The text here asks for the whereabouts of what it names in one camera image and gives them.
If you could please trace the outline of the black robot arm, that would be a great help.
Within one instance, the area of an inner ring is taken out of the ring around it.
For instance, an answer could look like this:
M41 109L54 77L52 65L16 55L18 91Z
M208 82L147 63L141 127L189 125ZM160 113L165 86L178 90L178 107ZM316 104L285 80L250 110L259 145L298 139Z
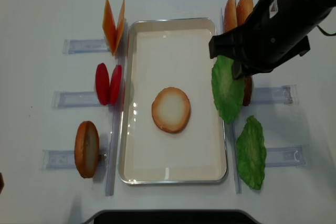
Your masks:
M307 34L334 7L335 0L259 0L243 25L211 38L210 58L234 60L234 79L269 73L310 50Z

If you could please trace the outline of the black robot base front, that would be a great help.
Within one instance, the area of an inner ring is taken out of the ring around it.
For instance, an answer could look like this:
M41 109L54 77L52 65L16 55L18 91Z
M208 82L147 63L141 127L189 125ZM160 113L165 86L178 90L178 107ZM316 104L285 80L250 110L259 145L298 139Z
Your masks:
M223 210L123 210L106 211L94 223L256 223L239 211Z

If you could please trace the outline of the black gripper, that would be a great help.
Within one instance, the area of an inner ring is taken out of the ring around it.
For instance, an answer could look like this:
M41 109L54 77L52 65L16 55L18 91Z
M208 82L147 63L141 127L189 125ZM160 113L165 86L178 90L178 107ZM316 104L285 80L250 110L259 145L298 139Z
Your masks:
M259 0L243 25L213 36L208 44L211 59L225 56L233 79L271 72L296 55L310 50L302 0Z

